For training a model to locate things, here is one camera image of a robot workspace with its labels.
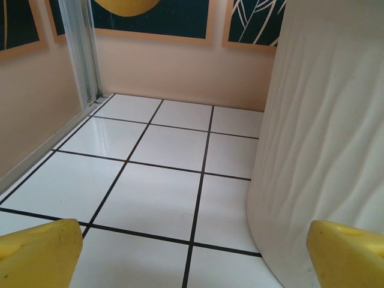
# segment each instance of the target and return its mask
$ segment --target white wavy-textured object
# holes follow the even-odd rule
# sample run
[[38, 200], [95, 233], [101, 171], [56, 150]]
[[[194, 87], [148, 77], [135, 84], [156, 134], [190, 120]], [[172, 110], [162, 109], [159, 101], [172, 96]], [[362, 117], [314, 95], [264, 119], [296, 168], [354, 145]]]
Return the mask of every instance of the white wavy-textured object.
[[312, 220], [384, 232], [384, 2], [290, 0], [248, 222], [286, 288], [319, 287]]

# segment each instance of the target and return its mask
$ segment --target tiled floor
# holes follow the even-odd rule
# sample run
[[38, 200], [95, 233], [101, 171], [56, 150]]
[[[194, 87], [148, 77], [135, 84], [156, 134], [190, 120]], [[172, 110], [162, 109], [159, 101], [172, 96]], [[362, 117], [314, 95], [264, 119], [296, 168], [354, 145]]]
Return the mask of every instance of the tiled floor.
[[114, 95], [0, 196], [0, 234], [76, 218], [72, 288], [281, 288], [245, 215], [261, 121]]

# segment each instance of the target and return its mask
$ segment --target black grout line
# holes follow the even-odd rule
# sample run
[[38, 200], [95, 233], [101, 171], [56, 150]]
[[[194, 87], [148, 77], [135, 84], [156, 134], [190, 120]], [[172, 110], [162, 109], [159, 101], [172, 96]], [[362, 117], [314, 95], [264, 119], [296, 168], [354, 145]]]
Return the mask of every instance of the black grout line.
[[[122, 96], [131, 96], [131, 97], [140, 97], [140, 98], [149, 98], [149, 99], [160, 100], [160, 98], [154, 98], [154, 97], [150, 97], [150, 96], [142, 96], [142, 95], [134, 95], [134, 94], [122, 94], [122, 93], [118, 93], [118, 92], [116, 94], [122, 95]], [[188, 103], [188, 104], [215, 106], [215, 107], [219, 107], [219, 108], [228, 108], [228, 109], [235, 109], [235, 110], [244, 110], [244, 111], [264, 113], [264, 112], [255, 111], [255, 110], [251, 110], [251, 109], [233, 108], [233, 107], [228, 107], [228, 106], [219, 106], [219, 105], [211, 105], [211, 104], [202, 104], [202, 103], [196, 103], [196, 102], [189, 102], [189, 101], [185, 101], [185, 100], [171, 100], [171, 99], [163, 99], [163, 100], [171, 101], [171, 102], [182, 102], [182, 103]]]
[[[139, 121], [133, 121], [133, 120], [125, 120], [125, 119], [117, 119], [117, 118], [111, 118], [111, 117], [101, 117], [101, 116], [92, 116], [92, 117], [100, 118], [100, 119], [116, 120], [116, 121], [122, 121], [122, 122], [147, 124], [145, 122], [139, 122]], [[163, 125], [163, 124], [153, 124], [153, 123], [151, 123], [150, 125], [151, 126], [159, 126], [159, 127], [167, 127], [167, 128], [176, 128], [176, 129], [182, 129], [182, 130], [198, 131], [198, 132], [207, 132], [206, 130], [184, 128], [184, 127], [177, 127], [177, 126], [170, 126], [170, 125]]]
[[228, 134], [228, 133], [221, 133], [221, 132], [211, 132], [211, 134], [218, 134], [218, 135], [225, 135], [225, 136], [234, 136], [234, 137], [241, 137], [241, 138], [248, 138], [248, 139], [257, 139], [257, 140], [259, 139], [258, 137], [235, 135], [235, 134]]
[[[163, 101], [164, 101], [164, 100], [161, 100], [161, 101], [160, 101], [160, 103], [159, 103], [159, 105], [158, 105], [156, 111], [154, 112], [154, 114], [152, 115], [152, 117], [151, 117], [151, 119], [149, 120], [148, 124], [147, 124], [146, 127], [144, 128], [144, 130], [143, 130], [143, 132], [141, 133], [141, 135], [140, 135], [139, 139], [137, 140], [136, 144], [133, 146], [132, 151], [130, 152], [130, 154], [129, 154], [129, 156], [127, 157], [126, 161], [125, 161], [124, 164], [122, 165], [122, 167], [121, 167], [119, 173], [117, 174], [116, 178], [113, 180], [113, 182], [112, 182], [111, 186], [109, 187], [109, 189], [108, 189], [106, 195], [104, 196], [104, 198], [102, 199], [100, 205], [99, 205], [98, 208], [96, 209], [96, 212], [93, 214], [93, 216], [92, 216], [92, 218], [91, 218], [91, 220], [90, 220], [90, 222], [89, 222], [90, 225], [93, 224], [93, 222], [95, 221], [97, 215], [99, 214], [100, 210], [102, 209], [104, 203], [107, 201], [107, 198], [109, 197], [109, 194], [112, 192], [112, 189], [113, 189], [114, 186], [116, 185], [116, 183], [117, 183], [118, 179], [120, 178], [122, 172], [124, 171], [125, 167], [127, 166], [128, 162], [129, 162], [129, 160], [130, 160], [130, 158], [132, 157], [133, 153], [135, 152], [137, 146], [139, 145], [141, 139], [143, 138], [145, 132], [147, 131], [147, 129], [148, 129], [150, 123], [151, 123], [152, 120], [155, 118], [155, 115], [156, 115], [156, 113], [158, 112], [158, 110], [160, 109], [160, 106], [161, 106], [161, 104], [163, 103]], [[84, 237], [86, 236], [86, 234], [88, 233], [89, 228], [90, 228], [90, 226], [87, 226], [87, 228], [85, 229], [85, 231], [84, 231], [84, 233], [83, 233], [83, 238], [84, 238]]]
[[231, 252], [231, 253], [236, 253], [236, 254], [243, 254], [243, 255], [262, 258], [262, 255], [260, 253], [257, 253], [257, 252], [251, 252], [251, 251], [245, 251], [245, 250], [239, 250], [239, 249], [233, 249], [233, 248], [227, 248], [227, 247], [221, 247], [221, 246], [204, 244], [204, 243], [197, 243], [197, 242], [195, 242], [193, 245], [196, 247], [202, 247], [202, 248], [207, 248], [207, 249], [213, 249], [213, 250], [218, 250], [218, 251], [225, 251], [225, 252]]
[[144, 238], [151, 238], [151, 239], [156, 239], [156, 240], [161, 240], [161, 241], [167, 241], [167, 242], [172, 242], [172, 243], [189, 245], [188, 240], [175, 239], [175, 238], [153, 235], [153, 234], [137, 232], [137, 231], [132, 231], [132, 230], [125, 230], [125, 229], [120, 229], [120, 228], [108, 227], [108, 226], [98, 225], [98, 224], [93, 224], [93, 223], [89, 225], [89, 228], [95, 228], [95, 229], [100, 229], [100, 230], [116, 232], [116, 233], [122, 233], [122, 234], [134, 235], [134, 236], [139, 236], [139, 237], [144, 237]]
[[[256, 257], [261, 257], [260, 253], [255, 253], [255, 252], [250, 252], [250, 251], [244, 251], [244, 250], [237, 250], [237, 249], [232, 249], [232, 248], [226, 248], [226, 247], [219, 247], [219, 246], [214, 246], [214, 245], [209, 245], [209, 244], [202, 244], [202, 243], [195, 243], [194, 242], [194, 235], [196, 233], [196, 224], [197, 224], [197, 215], [199, 211], [199, 205], [200, 205], [200, 199], [201, 199], [201, 191], [202, 191], [202, 184], [203, 184], [203, 177], [204, 175], [213, 175], [213, 176], [221, 176], [225, 178], [233, 178], [233, 179], [240, 179], [240, 180], [247, 180], [250, 181], [251, 179], [248, 178], [241, 178], [241, 177], [235, 177], [235, 176], [229, 176], [229, 175], [221, 175], [221, 174], [215, 174], [215, 173], [206, 173], [205, 172], [205, 164], [206, 164], [206, 156], [208, 153], [208, 145], [209, 145], [209, 137], [211, 133], [214, 134], [222, 134], [222, 135], [228, 135], [228, 136], [237, 136], [237, 137], [246, 137], [246, 138], [252, 138], [252, 139], [258, 139], [256, 137], [248, 137], [248, 136], [239, 136], [239, 135], [234, 135], [234, 134], [226, 134], [226, 133], [215, 133], [211, 132], [211, 127], [212, 127], [212, 119], [213, 119], [213, 113], [214, 113], [214, 107], [212, 106], [211, 110], [211, 118], [209, 121], [209, 128], [208, 131], [204, 130], [197, 130], [197, 129], [190, 129], [190, 128], [181, 128], [181, 127], [174, 127], [174, 126], [168, 126], [168, 125], [160, 125], [160, 124], [151, 124], [152, 120], [154, 119], [156, 113], [158, 112], [161, 104], [163, 103], [164, 100], [161, 100], [159, 106], [157, 107], [156, 111], [154, 112], [153, 116], [151, 117], [150, 121], [148, 123], [144, 122], [136, 122], [136, 121], [126, 121], [126, 120], [120, 120], [120, 119], [115, 119], [115, 118], [106, 118], [106, 117], [100, 117], [100, 116], [94, 116], [103, 106], [105, 106], [108, 101], [110, 101], [116, 94], [113, 94], [107, 99], [105, 102], [100, 105], [95, 111], [93, 111], [92, 115], [89, 116], [89, 118], [75, 131], [71, 131], [71, 135], [57, 148], [53, 149], [52, 153], [42, 161], [38, 167], [36, 167], [17, 187], [15, 187], [8, 195], [0, 201], [0, 205], [3, 204], [18, 188], [20, 188], [21, 185], [23, 185], [50, 157], [53, 156], [54, 153], [56, 152], [63, 152], [63, 153], [68, 153], [68, 154], [74, 154], [74, 155], [82, 155], [82, 156], [88, 156], [88, 157], [94, 157], [94, 158], [102, 158], [102, 159], [107, 159], [107, 160], [113, 160], [113, 161], [123, 161], [124, 164], [122, 168], [120, 169], [118, 175], [116, 176], [115, 180], [112, 182], [110, 188], [108, 189], [104, 199], [101, 201], [99, 207], [97, 208], [95, 214], [92, 216], [91, 220], [89, 223], [84, 223], [84, 222], [79, 222], [80, 225], [85, 226], [86, 229], [83, 233], [83, 238], [86, 236], [87, 232], [89, 231], [90, 228], [95, 228], [95, 229], [101, 229], [101, 230], [108, 230], [112, 232], [117, 232], [117, 233], [124, 233], [124, 234], [129, 234], [129, 235], [136, 235], [136, 236], [141, 236], [141, 237], [146, 237], [146, 238], [151, 238], [151, 239], [157, 239], [157, 240], [162, 240], [162, 241], [168, 241], [168, 242], [174, 242], [174, 243], [179, 243], [179, 244], [185, 244], [189, 245], [188, 248], [188, 256], [187, 256], [187, 261], [185, 264], [185, 271], [184, 271], [184, 279], [183, 279], [183, 287], [187, 286], [188, 283], [188, 275], [189, 275], [189, 269], [190, 269], [190, 263], [191, 263], [191, 256], [192, 256], [192, 250], [193, 246], [197, 247], [203, 247], [203, 248], [210, 248], [214, 250], [220, 250], [220, 251], [227, 251], [231, 253], [237, 253], [237, 254], [244, 254], [248, 256], [256, 256]], [[126, 121], [126, 122], [136, 122], [136, 123], [141, 123], [141, 124], [146, 124], [146, 127], [143, 131], [143, 133], [140, 135], [138, 141], [136, 142], [133, 150], [129, 154], [128, 158], [124, 161], [121, 159], [116, 159], [116, 158], [109, 158], [109, 157], [101, 157], [101, 156], [96, 156], [96, 155], [90, 155], [90, 154], [82, 154], [82, 153], [76, 153], [76, 152], [70, 152], [70, 151], [60, 151], [59, 149], [64, 146], [92, 117], [95, 118], [104, 118], [104, 119], [111, 119], [111, 120], [117, 120], [117, 121]], [[205, 148], [205, 154], [204, 154], [204, 159], [203, 159], [203, 165], [202, 165], [202, 171], [195, 171], [195, 170], [188, 170], [188, 169], [180, 169], [180, 168], [175, 168], [175, 167], [168, 167], [168, 166], [161, 166], [161, 165], [155, 165], [155, 164], [149, 164], [149, 163], [140, 163], [140, 162], [135, 162], [135, 161], [130, 161], [131, 156], [133, 155], [133, 152], [136, 150], [139, 142], [141, 141], [142, 137], [144, 136], [145, 132], [149, 128], [150, 125], [154, 126], [161, 126], [161, 127], [169, 127], [169, 128], [178, 128], [178, 129], [184, 129], [184, 130], [192, 130], [192, 131], [201, 131], [201, 132], [208, 132], [207, 135], [207, 140], [206, 140], [206, 148]], [[102, 225], [97, 225], [93, 224], [95, 221], [98, 213], [100, 212], [101, 208], [105, 204], [109, 194], [111, 193], [112, 189], [114, 188], [117, 180], [119, 179], [122, 171], [125, 169], [126, 165], [128, 163], [132, 164], [141, 164], [141, 165], [146, 165], [146, 166], [153, 166], [153, 167], [159, 167], [159, 168], [165, 168], [165, 169], [173, 169], [173, 170], [180, 170], [180, 171], [185, 171], [185, 172], [192, 172], [192, 173], [201, 173], [200, 177], [200, 183], [199, 183], [199, 190], [197, 194], [197, 199], [196, 199], [196, 207], [195, 207], [195, 213], [194, 213], [194, 220], [193, 220], [193, 226], [191, 230], [191, 238], [189, 241], [181, 240], [181, 239], [174, 239], [174, 238], [168, 238], [168, 237], [163, 237], [163, 236], [158, 236], [158, 235], [152, 235], [152, 234], [147, 234], [147, 233], [141, 233], [141, 232], [134, 232], [130, 230], [124, 230], [124, 229], [118, 229], [118, 228], [113, 228], [113, 227], [107, 227], [107, 226], [102, 226]], [[42, 219], [47, 219], [47, 220], [59, 220], [60, 218], [58, 217], [52, 217], [48, 215], [42, 215], [42, 214], [35, 214], [35, 213], [30, 213], [30, 212], [24, 212], [24, 211], [18, 211], [18, 210], [13, 210], [13, 209], [8, 209], [8, 208], [0, 208], [0, 211], [3, 212], [8, 212], [8, 213], [14, 213], [14, 214], [19, 214], [19, 215], [25, 215], [25, 216], [30, 216], [30, 217], [35, 217], [35, 218], [42, 218]]]
[[99, 119], [107, 119], [107, 120], [115, 120], [115, 121], [121, 121], [121, 122], [129, 122], [129, 123], [138, 123], [138, 124], [148, 124], [146, 122], [140, 122], [140, 121], [132, 121], [132, 120], [124, 120], [124, 119], [117, 119], [117, 118], [111, 118], [111, 117], [104, 117], [104, 116], [94, 116], [93, 118], [99, 118]]
[[[17, 215], [34, 217], [34, 218], [39, 218], [39, 219], [51, 220], [51, 221], [63, 219], [63, 218], [59, 218], [59, 217], [37, 214], [37, 213], [31, 213], [31, 212], [20, 211], [20, 210], [14, 210], [14, 209], [8, 209], [8, 208], [0, 208], [0, 211], [10, 213], [10, 214], [17, 214]], [[253, 256], [253, 257], [262, 257], [262, 255], [260, 253], [257, 253], [257, 252], [250, 252], [250, 251], [245, 251], [245, 250], [221, 247], [221, 246], [204, 244], [204, 243], [199, 243], [199, 242], [192, 242], [191, 243], [188, 240], [159, 236], [159, 235], [137, 232], [137, 231], [132, 231], [132, 230], [126, 230], [126, 229], [120, 229], [120, 228], [109, 227], [109, 226], [104, 226], [104, 225], [99, 225], [99, 224], [94, 224], [94, 223], [86, 223], [86, 222], [82, 222], [82, 221], [78, 221], [78, 222], [81, 226], [87, 227], [88, 230], [90, 228], [93, 228], [93, 229], [105, 230], [105, 231], [116, 232], [116, 233], [121, 233], [121, 234], [134, 235], [134, 236], [139, 236], [139, 237], [144, 237], [144, 238], [151, 238], [151, 239], [156, 239], [156, 240], [161, 240], [161, 241], [166, 241], [166, 242], [184, 244], [184, 245], [189, 245], [190, 247], [196, 246], [196, 247], [202, 247], [202, 248], [213, 249], [213, 250], [218, 250], [218, 251], [243, 254], [243, 255], [248, 255], [248, 256]]]
[[[97, 109], [97, 110], [100, 110], [105, 104], [108, 103], [109, 100], [111, 100], [113, 98], [113, 96], [115, 96], [116, 94], [113, 94], [109, 97], [109, 99], [107, 99], [102, 105], [100, 105], [100, 107]], [[41, 162], [26, 178], [23, 179], [23, 181], [21, 181], [11, 192], [9, 192], [1, 201], [0, 201], [0, 205], [2, 205], [9, 197], [11, 197], [11, 195], [13, 193], [16, 192], [17, 189], [19, 189], [21, 187], [21, 185], [23, 185], [50, 157], [52, 157], [54, 155], [54, 153], [59, 150], [64, 144], [66, 144], [68, 142], [68, 140], [70, 140], [72, 138], [73, 135], [75, 135], [89, 120], [91, 119], [91, 117], [88, 117], [87, 120], [84, 121], [84, 123], [78, 128], [76, 129], [75, 131], [70, 131], [68, 134], [70, 134], [70, 136], [59, 146], [57, 147], [57, 149], [53, 149], [52, 153], [46, 158], [44, 159], [43, 162]]]
[[245, 181], [251, 181], [250, 178], [243, 178], [243, 177], [237, 177], [237, 176], [230, 176], [230, 175], [222, 175], [222, 174], [216, 174], [216, 173], [209, 173], [205, 172], [205, 175], [211, 175], [211, 176], [217, 176], [217, 177], [224, 177], [224, 178], [230, 178], [230, 179], [237, 179], [237, 180], [245, 180]]
[[[115, 94], [113, 94], [108, 100], [106, 100], [102, 105], [100, 105], [100, 108], [98, 108], [97, 110], [99, 111], [105, 104], [107, 104], [113, 98], [113, 96], [115, 96]], [[56, 148], [56, 150], [60, 150], [91, 119], [92, 117], [88, 117], [88, 119], [84, 121], [84, 123], [79, 128], [74, 131], [71, 131], [70, 133], [72, 134], [64, 142], [62, 142], [61, 145]]]
[[204, 133], [207, 132], [205, 130], [200, 130], [200, 129], [176, 127], [176, 126], [169, 126], [169, 125], [163, 125], [163, 124], [151, 124], [151, 126], [167, 127], [167, 128], [174, 128], [174, 129], [181, 129], [181, 130], [188, 130], [188, 131], [197, 131], [197, 132], [204, 132]]
[[60, 152], [60, 153], [66, 153], [66, 154], [72, 154], [72, 155], [79, 155], [79, 156], [98, 158], [98, 159], [105, 159], [105, 160], [125, 162], [125, 160], [123, 160], [123, 159], [110, 158], [110, 157], [104, 157], [104, 156], [97, 156], [97, 155], [92, 155], [92, 154], [85, 154], [85, 153], [78, 153], [78, 152], [65, 151], [65, 150], [57, 150], [57, 149], [53, 149], [52, 151], [56, 151], [56, 152]]
[[[110, 158], [110, 157], [104, 157], [104, 156], [97, 156], [97, 155], [86, 154], [86, 153], [78, 153], [78, 152], [65, 151], [65, 150], [57, 150], [57, 149], [53, 149], [52, 151], [59, 152], [59, 153], [66, 153], [66, 154], [85, 156], [85, 157], [92, 157], [92, 158], [111, 160], [111, 161], [126, 162], [126, 160], [123, 160], [123, 159]], [[129, 160], [128, 163], [129, 164], [137, 164], [137, 165], [149, 166], [149, 167], [157, 167], [157, 168], [163, 168], [163, 169], [170, 169], [170, 170], [176, 170], [176, 171], [190, 172], [190, 173], [200, 173], [201, 174], [201, 171], [184, 169], [184, 168], [177, 168], [177, 167], [172, 167], [172, 166], [157, 165], [157, 164], [144, 163], [144, 162], [131, 161], [131, 160]], [[224, 175], [224, 174], [217, 174], [217, 173], [210, 173], [210, 172], [204, 172], [204, 175], [211, 175], [211, 176], [217, 176], [217, 177], [223, 177], [223, 178], [251, 181], [250, 178], [243, 178], [243, 177], [238, 177], [238, 176], [231, 176], [231, 175]]]
[[201, 173], [201, 171], [196, 171], [196, 170], [189, 170], [189, 169], [183, 169], [183, 168], [177, 168], [177, 167], [170, 167], [170, 166], [163, 166], [163, 165], [157, 165], [157, 164], [136, 162], [136, 161], [128, 161], [128, 163], [150, 166], [150, 167], [157, 167], [157, 168], [164, 168], [164, 169], [170, 169], [170, 170], [177, 170], [177, 171], [183, 171], [183, 172], [190, 172], [190, 173], [199, 173], [199, 174]]
[[8, 195], [6, 195], [1, 201], [0, 201], [0, 205], [2, 205], [9, 197], [12, 196], [13, 193], [16, 192], [17, 189], [20, 188], [21, 185], [23, 185], [45, 162], [48, 161], [48, 159], [50, 157], [52, 157], [52, 155], [54, 154], [55, 152], [51, 153], [50, 155], [47, 156], [47, 158], [45, 158], [30, 174], [28, 174], [27, 177], [25, 177], [23, 179], [23, 181], [21, 181], [11, 192], [8, 193]]
[[[133, 120], [125, 120], [125, 119], [118, 119], [118, 118], [111, 118], [111, 117], [103, 117], [103, 116], [91, 116], [91, 117], [93, 117], [93, 118], [100, 118], [100, 119], [107, 119], [107, 120], [122, 121], [122, 122], [147, 124], [146, 122], [133, 121]], [[175, 129], [181, 129], [181, 130], [189, 130], [189, 131], [208, 132], [207, 130], [185, 128], [185, 127], [177, 127], [177, 126], [163, 125], [163, 124], [151, 123], [150, 125], [151, 126], [159, 126], [159, 127], [167, 127], [167, 128], [175, 128]], [[259, 139], [258, 137], [235, 135], [235, 134], [221, 133], [221, 132], [212, 132], [212, 131], [211, 131], [211, 134], [219, 134], [219, 135], [234, 136], [234, 137], [241, 137], [241, 138], [248, 138], [248, 139], [257, 139], [257, 140]]]
[[190, 246], [188, 248], [187, 261], [185, 262], [184, 276], [183, 276], [182, 286], [181, 286], [182, 288], [187, 288], [187, 285], [188, 285], [188, 277], [189, 277], [190, 267], [191, 267], [194, 236], [196, 234], [197, 216], [199, 214], [199, 206], [200, 206], [200, 200], [201, 200], [201, 196], [202, 196], [204, 172], [205, 172], [206, 158], [207, 158], [207, 154], [208, 154], [209, 137], [211, 135], [212, 120], [214, 117], [214, 110], [215, 110], [215, 107], [212, 106], [211, 117], [209, 119], [208, 133], [206, 136], [205, 151], [204, 151], [204, 158], [203, 158], [203, 164], [202, 164], [202, 172], [201, 172], [200, 182], [199, 182], [199, 190], [197, 191], [196, 205], [195, 205], [194, 214], [193, 214]]
[[[36, 213], [31, 213], [31, 212], [26, 212], [26, 211], [20, 211], [20, 210], [14, 210], [14, 209], [8, 209], [8, 208], [0, 208], [0, 211], [2, 212], [7, 212], [11, 214], [17, 214], [17, 215], [23, 215], [23, 216], [29, 216], [29, 217], [34, 217], [34, 218], [40, 218], [40, 219], [46, 219], [46, 220], [60, 220], [63, 218], [59, 217], [54, 217], [54, 216], [49, 216], [49, 215], [43, 215], [43, 214], [36, 214]], [[81, 226], [87, 226], [88, 223], [78, 221]]]
[[116, 95], [116, 93], [113, 93], [111, 96], [109, 97], [103, 97], [103, 98], [106, 98], [107, 100], [104, 100], [104, 102], [101, 103], [101, 105], [99, 107], [97, 107], [95, 110], [92, 111], [92, 113], [90, 113], [88, 116], [89, 117], [92, 117], [93, 115], [95, 115], [97, 112], [99, 112], [101, 110], [101, 108], [103, 108], [114, 96]]

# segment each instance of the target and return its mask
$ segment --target baseboard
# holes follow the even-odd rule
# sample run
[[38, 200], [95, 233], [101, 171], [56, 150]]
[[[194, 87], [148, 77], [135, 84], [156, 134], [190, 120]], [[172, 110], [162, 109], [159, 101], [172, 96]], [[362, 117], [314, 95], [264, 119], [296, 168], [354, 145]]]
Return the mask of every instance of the baseboard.
[[85, 117], [87, 117], [97, 104], [89, 106], [87, 109], [77, 114], [70, 122], [57, 131], [52, 137], [46, 140], [40, 147], [29, 154], [15, 168], [9, 171], [0, 179], [0, 195], [13, 185], [26, 171], [37, 163], [48, 151], [50, 151], [61, 139], [63, 139], [74, 127], [76, 127]]

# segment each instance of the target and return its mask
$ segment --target yellow object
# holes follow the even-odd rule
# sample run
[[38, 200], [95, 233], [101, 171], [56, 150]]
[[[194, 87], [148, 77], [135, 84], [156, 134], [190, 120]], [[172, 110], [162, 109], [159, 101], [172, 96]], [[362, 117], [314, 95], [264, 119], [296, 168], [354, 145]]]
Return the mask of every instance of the yellow object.
[[76, 220], [0, 237], [0, 288], [68, 288], [83, 246]]
[[105, 10], [123, 17], [143, 14], [154, 8], [160, 0], [95, 0]]
[[322, 288], [384, 287], [384, 235], [313, 221], [307, 248]]

